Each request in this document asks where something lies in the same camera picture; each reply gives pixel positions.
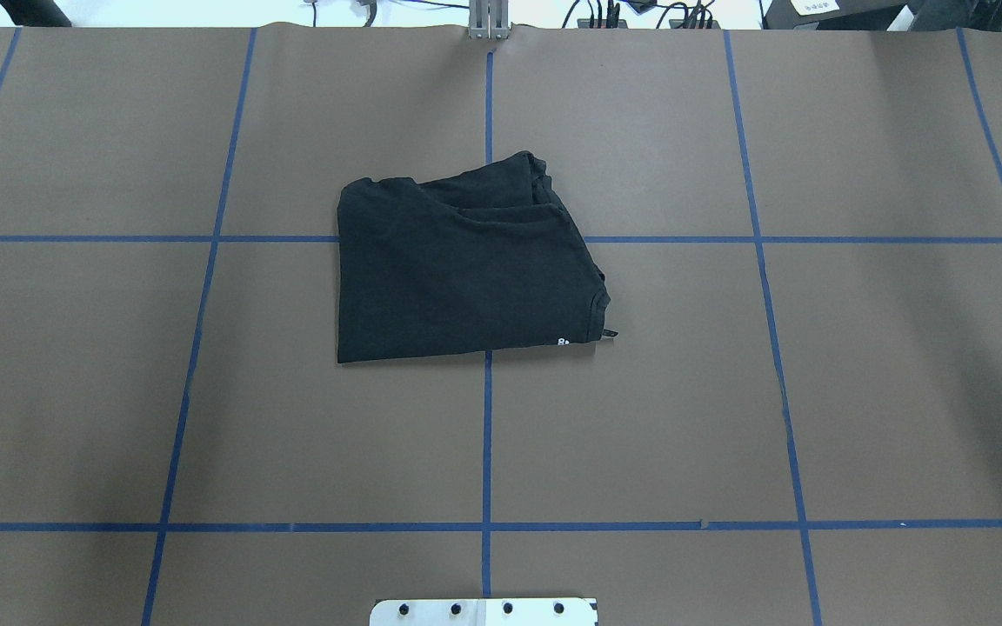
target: white paper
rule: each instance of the white paper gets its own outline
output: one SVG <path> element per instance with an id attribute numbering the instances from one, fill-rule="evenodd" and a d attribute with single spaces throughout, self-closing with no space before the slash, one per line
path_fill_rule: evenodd
<path id="1" fill-rule="evenodd" d="M 838 0 L 791 0 L 795 12 L 801 16 L 816 16 L 819 13 L 840 11 Z"/>

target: folded black shorts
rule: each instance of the folded black shorts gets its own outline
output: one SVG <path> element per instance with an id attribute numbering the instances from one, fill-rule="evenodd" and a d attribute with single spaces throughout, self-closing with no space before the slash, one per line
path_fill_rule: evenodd
<path id="1" fill-rule="evenodd" d="M 339 201 L 339 363 L 564 346 L 604 332 L 604 273 L 530 153 Z"/>

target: white mounting plate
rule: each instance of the white mounting plate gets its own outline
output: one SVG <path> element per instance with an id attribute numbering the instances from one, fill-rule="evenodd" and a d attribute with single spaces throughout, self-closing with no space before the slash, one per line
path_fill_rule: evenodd
<path id="1" fill-rule="evenodd" d="M 452 613 L 454 605 L 457 614 Z M 370 611 L 370 626 L 597 626 L 596 607 L 597 601 L 589 598 L 382 601 Z"/>

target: black fabric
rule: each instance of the black fabric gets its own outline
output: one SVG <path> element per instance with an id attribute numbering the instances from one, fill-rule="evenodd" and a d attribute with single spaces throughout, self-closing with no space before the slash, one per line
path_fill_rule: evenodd
<path id="1" fill-rule="evenodd" d="M 597 341 L 604 274 L 546 163 L 363 178 L 339 201 L 339 363 Z"/>

